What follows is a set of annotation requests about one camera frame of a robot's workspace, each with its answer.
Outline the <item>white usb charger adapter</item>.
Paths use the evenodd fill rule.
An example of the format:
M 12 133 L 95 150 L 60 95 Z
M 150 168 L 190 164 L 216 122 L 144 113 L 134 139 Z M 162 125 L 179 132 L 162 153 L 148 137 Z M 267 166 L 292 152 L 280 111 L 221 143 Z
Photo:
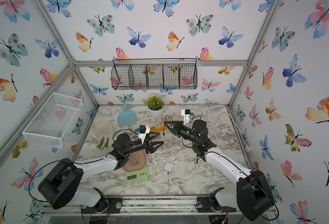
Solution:
M 174 165 L 170 162 L 166 162 L 164 165 L 164 170 L 169 174 L 172 172 Z

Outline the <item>green electronic scale pink tray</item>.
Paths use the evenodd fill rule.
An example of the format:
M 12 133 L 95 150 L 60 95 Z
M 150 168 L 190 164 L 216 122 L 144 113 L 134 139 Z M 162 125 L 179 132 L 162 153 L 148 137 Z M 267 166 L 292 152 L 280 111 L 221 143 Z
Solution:
M 123 166 L 127 184 L 138 183 L 148 179 L 146 161 L 146 151 L 144 149 L 129 155 L 129 160 Z

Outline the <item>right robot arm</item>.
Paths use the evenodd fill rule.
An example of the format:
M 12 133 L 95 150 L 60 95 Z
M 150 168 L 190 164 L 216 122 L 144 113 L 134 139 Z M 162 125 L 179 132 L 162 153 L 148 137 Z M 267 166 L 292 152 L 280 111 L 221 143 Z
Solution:
M 166 121 L 164 126 L 176 137 L 191 141 L 197 158 L 216 167 L 234 184 L 235 191 L 226 192 L 219 188 L 210 193 L 212 210 L 239 209 L 244 217 L 254 221 L 275 206 L 265 175 L 259 170 L 251 171 L 226 156 L 209 139 L 205 121 L 196 120 L 192 127 L 185 126 L 183 121 Z

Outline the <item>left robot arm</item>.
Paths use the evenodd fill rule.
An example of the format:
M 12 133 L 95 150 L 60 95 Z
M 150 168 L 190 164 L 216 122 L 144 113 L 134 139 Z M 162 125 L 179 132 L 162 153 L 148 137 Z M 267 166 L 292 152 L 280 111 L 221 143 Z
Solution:
M 118 170 L 128 161 L 132 153 L 144 150 L 153 154 L 164 142 L 156 141 L 158 133 L 149 132 L 143 139 L 131 140 L 126 133 L 120 134 L 113 142 L 113 150 L 105 157 L 88 161 L 60 160 L 41 181 L 38 191 L 54 210 L 66 205 L 80 205 L 89 208 L 90 213 L 110 211 L 110 203 L 98 188 L 81 187 L 80 183 L 94 175 Z

